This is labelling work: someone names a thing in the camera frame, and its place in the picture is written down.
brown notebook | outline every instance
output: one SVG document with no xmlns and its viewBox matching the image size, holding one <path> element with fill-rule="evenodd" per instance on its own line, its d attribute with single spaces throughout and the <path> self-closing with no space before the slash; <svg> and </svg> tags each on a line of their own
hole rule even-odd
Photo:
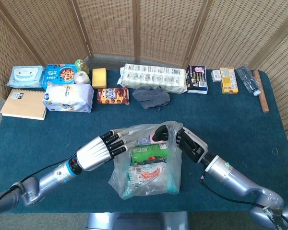
<svg viewBox="0 0 288 230">
<path fill-rule="evenodd" d="M 46 107 L 43 104 L 45 92 L 13 89 L 0 113 L 3 116 L 44 120 Z"/>
</svg>

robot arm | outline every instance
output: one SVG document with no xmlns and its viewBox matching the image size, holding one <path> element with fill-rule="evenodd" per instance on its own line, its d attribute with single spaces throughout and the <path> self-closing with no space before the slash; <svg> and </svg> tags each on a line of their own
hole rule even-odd
<svg viewBox="0 0 288 230">
<path fill-rule="evenodd" d="M 166 140 L 167 136 L 166 126 L 161 126 L 156 130 L 153 140 Z M 177 133 L 176 143 L 193 162 L 204 166 L 205 173 L 210 174 L 236 195 L 244 197 L 256 194 L 257 198 L 249 214 L 257 224 L 268 229 L 288 228 L 288 207 L 283 208 L 284 200 L 279 194 L 254 183 L 219 156 L 208 153 L 208 145 L 185 127 Z"/>
<path fill-rule="evenodd" d="M 35 205 L 55 188 L 80 175 L 82 170 L 94 170 L 115 156 L 134 148 L 137 142 L 130 136 L 125 137 L 128 133 L 122 129 L 111 130 L 87 143 L 40 180 L 34 176 L 28 177 L 13 184 L 8 191 L 0 192 L 0 213 L 17 207 L 20 198 L 27 207 Z"/>
</svg>

blue tablecloth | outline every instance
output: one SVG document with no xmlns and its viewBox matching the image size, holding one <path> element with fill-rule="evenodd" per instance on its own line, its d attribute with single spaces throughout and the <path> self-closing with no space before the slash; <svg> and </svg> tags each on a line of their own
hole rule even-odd
<svg viewBox="0 0 288 230">
<path fill-rule="evenodd" d="M 213 83 L 210 74 L 208 71 L 207 95 L 171 93 L 171 102 L 159 113 L 155 109 L 144 110 L 132 97 L 131 90 L 130 105 L 97 104 L 94 98 L 91 113 L 47 111 L 44 121 L 3 117 L 0 125 L 0 191 L 48 164 L 67 158 L 80 146 L 110 129 L 174 120 L 202 138 L 211 153 L 220 155 L 256 183 L 275 190 L 288 204 L 288 141 L 267 75 L 260 72 L 270 108 L 270 112 L 264 114 L 259 99 L 247 92 L 240 79 L 237 78 L 238 94 L 222 94 L 220 83 Z M 108 86 L 116 86 L 119 76 L 118 70 L 108 71 Z M 113 168 L 113 162 L 109 162 L 93 172 L 83 172 L 40 204 L 31 208 L 20 204 L 13 212 L 249 209 L 247 205 L 230 203 L 208 192 L 199 184 L 202 165 L 184 155 L 178 195 L 122 200 L 108 184 Z M 209 175 L 206 183 L 221 194 L 237 198 Z"/>
</svg>

gray towel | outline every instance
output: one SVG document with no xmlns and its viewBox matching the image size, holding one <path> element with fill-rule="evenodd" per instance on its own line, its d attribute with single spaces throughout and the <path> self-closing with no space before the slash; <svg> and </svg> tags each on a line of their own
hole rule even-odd
<svg viewBox="0 0 288 230">
<path fill-rule="evenodd" d="M 152 89 L 150 86 L 143 86 L 135 90 L 132 95 L 144 109 L 165 106 L 170 102 L 169 94 L 160 87 Z"/>
</svg>

wooden dowel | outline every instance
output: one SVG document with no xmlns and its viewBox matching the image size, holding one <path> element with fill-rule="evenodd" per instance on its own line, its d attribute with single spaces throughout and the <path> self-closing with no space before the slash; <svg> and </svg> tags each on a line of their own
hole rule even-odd
<svg viewBox="0 0 288 230">
<path fill-rule="evenodd" d="M 264 113 L 268 113 L 269 112 L 269 106 L 268 106 L 267 100 L 265 98 L 264 88 L 263 88 L 263 84 L 261 83 L 261 79 L 260 79 L 260 75 L 259 75 L 259 71 L 258 70 L 254 70 L 254 77 L 256 78 L 256 80 L 257 80 L 257 82 L 259 84 L 259 89 L 260 89 L 260 92 L 261 92 L 261 94 L 259 95 L 261 108 L 263 109 Z"/>
</svg>

